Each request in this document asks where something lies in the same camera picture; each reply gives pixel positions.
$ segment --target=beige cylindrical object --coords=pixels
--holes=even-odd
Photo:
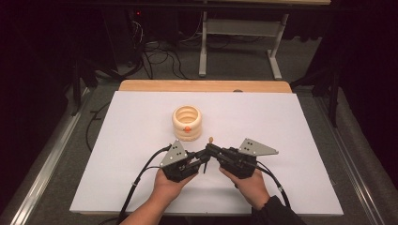
[[[181,106],[173,112],[173,126],[179,140],[194,141],[202,134],[202,114],[193,106]]]

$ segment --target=person's left hand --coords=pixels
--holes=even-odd
[[[153,187],[151,199],[156,200],[157,203],[164,205],[169,205],[179,193],[181,193],[182,188],[188,184],[196,174],[185,178],[179,183],[168,180],[162,169],[158,169],[155,178],[155,184]]]

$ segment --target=hand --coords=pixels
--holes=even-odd
[[[261,171],[255,169],[252,177],[245,179],[239,179],[221,167],[220,171],[237,185],[240,193],[254,209],[260,210],[268,202],[269,194]]]
[[[188,184],[196,174],[185,178],[179,183],[168,180],[162,169],[158,169],[155,177],[155,184],[153,187],[150,199],[155,200],[157,203],[161,203],[164,206],[169,205],[179,193],[181,189]]]

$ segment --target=person's right hand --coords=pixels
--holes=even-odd
[[[237,185],[240,193],[254,209],[260,210],[268,202],[269,194],[261,171],[255,169],[252,177],[245,179],[239,179],[221,167],[220,171]]]

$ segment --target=black sleeve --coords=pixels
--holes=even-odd
[[[290,208],[282,205],[272,196],[264,207],[257,211],[252,208],[251,225],[305,225],[304,221]]]

